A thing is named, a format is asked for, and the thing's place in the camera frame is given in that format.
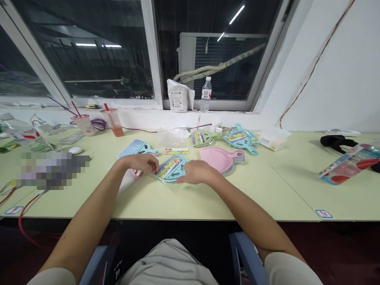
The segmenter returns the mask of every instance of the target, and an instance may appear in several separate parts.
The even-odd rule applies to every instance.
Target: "pink dustpan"
[[[201,159],[207,162],[220,173],[228,171],[234,163],[234,158],[244,157],[244,151],[228,152],[224,148],[208,146],[199,150]]]

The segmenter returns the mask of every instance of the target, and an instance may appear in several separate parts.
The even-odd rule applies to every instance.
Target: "clear plastic container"
[[[339,185],[364,169],[380,162],[380,148],[358,144],[318,174],[332,185]]]
[[[10,113],[0,115],[3,132],[11,135],[15,142],[32,152],[53,151],[53,146],[28,123],[15,119]]]
[[[92,137],[95,135],[95,129],[92,126],[89,115],[80,115],[71,117],[71,119],[75,122],[78,128],[84,133],[87,137]]]
[[[116,137],[124,136],[124,131],[120,123],[117,109],[101,110],[100,113],[103,114],[104,119],[106,120]]]
[[[202,96],[201,96],[201,112],[207,113],[210,108],[210,100],[211,100],[211,77],[206,77],[206,82],[202,87]]]

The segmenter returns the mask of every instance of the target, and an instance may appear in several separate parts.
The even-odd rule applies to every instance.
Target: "bottle cap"
[[[10,114],[10,113],[5,113],[5,114],[2,114],[0,115],[0,120],[11,120],[11,119],[14,119],[14,117]]]

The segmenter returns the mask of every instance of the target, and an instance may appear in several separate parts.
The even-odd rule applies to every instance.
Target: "white mouse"
[[[0,133],[0,137],[1,137],[2,139],[6,139],[7,137],[10,137],[10,135],[7,134],[7,133]]]
[[[75,146],[73,148],[70,148],[68,151],[71,152],[72,154],[79,154],[83,151],[83,149],[78,146]]]

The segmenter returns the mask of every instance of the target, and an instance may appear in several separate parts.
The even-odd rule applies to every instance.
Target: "light green table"
[[[67,137],[71,130],[52,137],[57,142]],[[82,147],[92,160],[84,172],[73,179],[71,186],[63,190],[48,191],[25,213],[25,217],[71,218],[103,179],[117,155],[134,139],[140,139],[156,147],[155,134],[126,131],[124,137],[116,138],[111,131],[98,132],[94,137],[84,137],[75,146]],[[191,146],[188,159],[200,159],[199,149]],[[217,146],[232,151],[224,141]],[[21,148],[0,156],[2,161],[17,160]],[[259,203],[278,221],[320,221],[316,213],[300,198],[279,174],[267,163],[271,150],[259,147],[259,156],[246,154],[246,161],[235,165],[227,179]],[[158,157],[160,163],[169,157]],[[11,170],[0,174],[0,184],[9,180]],[[4,213],[11,206],[24,206],[37,190],[29,187],[18,189],[17,195],[0,206]],[[116,219],[163,219],[163,220],[233,220],[233,216],[214,191],[206,185],[171,184],[166,185],[152,175],[144,175],[122,192],[113,214]]]
[[[73,130],[51,137],[57,142]],[[317,173],[340,155],[319,143],[321,133],[293,133],[285,149],[273,152],[258,146],[259,155],[246,152],[246,161],[235,165],[226,177],[230,182],[254,199],[277,221],[321,221],[315,210],[326,210],[330,220],[380,220],[377,191],[380,174],[365,170],[342,185],[332,186],[317,178]],[[358,142],[370,142],[378,135],[364,134]],[[98,132],[75,143],[82,147],[92,160],[84,172],[73,179],[63,190],[48,191],[28,210],[25,217],[71,218],[103,179],[117,155],[134,139],[150,143],[156,148],[156,135],[126,131],[116,138],[111,131]],[[200,159],[199,149],[191,146],[188,159]],[[229,151],[224,141],[216,146]],[[0,155],[3,162],[17,161],[21,148]],[[168,156],[158,157],[160,163]],[[0,184],[6,183],[16,172],[16,166],[2,169]],[[32,187],[21,187],[3,205],[0,213],[12,206],[24,206],[35,195]],[[152,175],[144,175],[122,192],[113,214],[116,219],[162,220],[233,220],[222,200],[208,186],[167,183]]]
[[[362,134],[351,139],[371,144],[379,136]],[[332,218],[324,220],[379,221],[380,173],[366,169],[338,186],[322,181],[317,173],[341,154],[322,147],[320,137],[321,133],[294,133],[286,149],[266,156],[266,160],[313,210],[330,213]]]

